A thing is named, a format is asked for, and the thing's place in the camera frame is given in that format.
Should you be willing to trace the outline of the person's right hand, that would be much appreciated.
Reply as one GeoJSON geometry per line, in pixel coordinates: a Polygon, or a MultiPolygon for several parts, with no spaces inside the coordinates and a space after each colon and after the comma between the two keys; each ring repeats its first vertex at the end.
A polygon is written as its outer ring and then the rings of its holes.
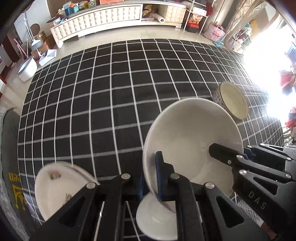
{"type": "Polygon", "coordinates": [[[270,240],[276,241],[280,240],[280,235],[275,233],[268,225],[266,222],[263,222],[261,225],[261,228],[268,234],[270,240]]]}

